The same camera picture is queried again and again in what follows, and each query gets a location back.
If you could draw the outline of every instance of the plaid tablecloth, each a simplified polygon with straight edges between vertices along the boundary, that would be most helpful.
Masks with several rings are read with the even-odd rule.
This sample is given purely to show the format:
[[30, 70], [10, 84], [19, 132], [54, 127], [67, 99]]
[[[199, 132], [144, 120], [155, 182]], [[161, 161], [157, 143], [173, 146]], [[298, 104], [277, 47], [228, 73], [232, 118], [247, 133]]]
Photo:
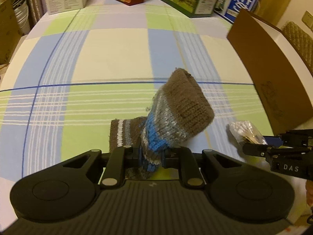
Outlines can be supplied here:
[[128, 7], [89, 0], [82, 10], [45, 15], [18, 50], [0, 88], [0, 226], [15, 214], [12, 185], [93, 148], [109, 149], [110, 121], [147, 114], [177, 67], [201, 86], [216, 117], [188, 143], [243, 160], [227, 132], [250, 120], [272, 133], [241, 60], [226, 39], [231, 25], [190, 19], [160, 0]]

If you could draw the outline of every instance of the white bucket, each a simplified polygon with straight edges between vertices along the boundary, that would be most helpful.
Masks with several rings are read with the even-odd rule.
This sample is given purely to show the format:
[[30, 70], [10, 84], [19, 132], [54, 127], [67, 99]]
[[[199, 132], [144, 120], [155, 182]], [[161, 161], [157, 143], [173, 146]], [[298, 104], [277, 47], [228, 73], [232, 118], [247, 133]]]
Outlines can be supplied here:
[[29, 26], [29, 9], [26, 0], [23, 2], [21, 6], [14, 10], [16, 19], [18, 20], [18, 25], [23, 32], [23, 34], [29, 34], [30, 26]]

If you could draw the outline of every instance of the hand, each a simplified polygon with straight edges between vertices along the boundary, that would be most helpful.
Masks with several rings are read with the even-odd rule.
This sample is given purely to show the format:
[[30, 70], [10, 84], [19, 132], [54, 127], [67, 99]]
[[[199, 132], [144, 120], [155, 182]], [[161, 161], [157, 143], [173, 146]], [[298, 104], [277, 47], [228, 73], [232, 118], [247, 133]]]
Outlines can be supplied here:
[[306, 181], [306, 203], [312, 207], [313, 206], [313, 181]]

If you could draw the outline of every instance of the white wall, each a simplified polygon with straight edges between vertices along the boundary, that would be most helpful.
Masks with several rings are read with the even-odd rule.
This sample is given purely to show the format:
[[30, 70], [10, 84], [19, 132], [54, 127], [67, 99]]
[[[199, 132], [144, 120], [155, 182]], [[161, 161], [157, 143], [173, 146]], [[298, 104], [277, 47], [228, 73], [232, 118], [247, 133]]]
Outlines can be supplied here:
[[313, 38], [313, 32], [301, 21], [305, 11], [313, 15], [313, 0], [291, 0], [277, 27], [293, 21]]

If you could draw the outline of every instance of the ribbed black surface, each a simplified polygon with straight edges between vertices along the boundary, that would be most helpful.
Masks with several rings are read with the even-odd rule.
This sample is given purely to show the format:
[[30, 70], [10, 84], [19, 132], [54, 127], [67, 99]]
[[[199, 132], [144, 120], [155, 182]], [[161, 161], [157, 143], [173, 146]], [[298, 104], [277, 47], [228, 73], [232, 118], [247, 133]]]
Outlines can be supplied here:
[[60, 223], [19, 219], [5, 235], [274, 235], [290, 224], [247, 224], [219, 213], [202, 191], [185, 189], [179, 181], [126, 181], [103, 191], [85, 213]]

